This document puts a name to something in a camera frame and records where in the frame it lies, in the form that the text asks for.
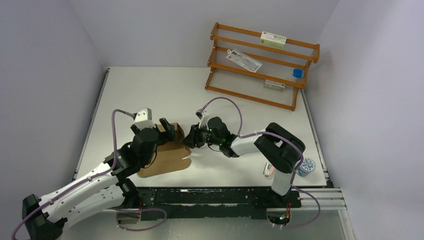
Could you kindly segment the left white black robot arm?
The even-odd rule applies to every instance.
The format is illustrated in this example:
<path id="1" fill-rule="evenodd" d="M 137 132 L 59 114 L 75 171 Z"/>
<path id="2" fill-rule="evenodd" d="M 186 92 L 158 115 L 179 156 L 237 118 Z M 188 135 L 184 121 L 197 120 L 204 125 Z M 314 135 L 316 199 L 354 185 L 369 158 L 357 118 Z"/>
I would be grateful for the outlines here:
<path id="1" fill-rule="evenodd" d="M 158 147 L 177 138 L 176 127 L 165 118 L 163 130 L 150 122 L 134 123 L 131 142 L 114 150 L 83 177 L 52 193 L 34 194 L 22 201 L 22 219 L 32 240 L 56 240 L 75 223 L 110 208 L 140 204 L 139 190 L 129 176 L 152 163 Z"/>

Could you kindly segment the brown cardboard box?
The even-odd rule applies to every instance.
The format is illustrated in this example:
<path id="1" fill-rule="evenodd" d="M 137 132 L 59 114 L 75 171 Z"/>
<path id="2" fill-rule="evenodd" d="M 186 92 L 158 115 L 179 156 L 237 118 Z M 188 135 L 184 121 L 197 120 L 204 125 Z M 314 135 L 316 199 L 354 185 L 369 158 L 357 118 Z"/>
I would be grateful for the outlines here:
<path id="1" fill-rule="evenodd" d="M 158 156 L 155 160 L 137 173 L 140 178 L 185 170 L 191 165 L 192 161 L 189 158 L 192 153 L 191 149 L 181 143 L 185 137 L 184 130 L 177 122 L 171 124 L 175 127 L 176 140 L 157 148 Z"/>

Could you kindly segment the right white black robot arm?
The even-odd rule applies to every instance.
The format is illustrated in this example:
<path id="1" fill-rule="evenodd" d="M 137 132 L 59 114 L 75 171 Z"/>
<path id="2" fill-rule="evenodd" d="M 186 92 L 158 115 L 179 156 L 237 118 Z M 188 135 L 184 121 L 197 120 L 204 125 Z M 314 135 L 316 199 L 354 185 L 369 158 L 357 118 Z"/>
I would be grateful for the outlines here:
<path id="1" fill-rule="evenodd" d="M 304 159 L 305 144 L 291 132 L 272 122 L 265 129 L 245 136 L 238 136 L 228 130 L 219 117 L 208 120 L 206 125 L 193 124 L 187 136 L 181 141 L 195 149 L 204 145 L 218 146 L 228 158 L 261 153 L 274 167 L 270 202 L 282 207 L 289 200 L 297 164 Z"/>

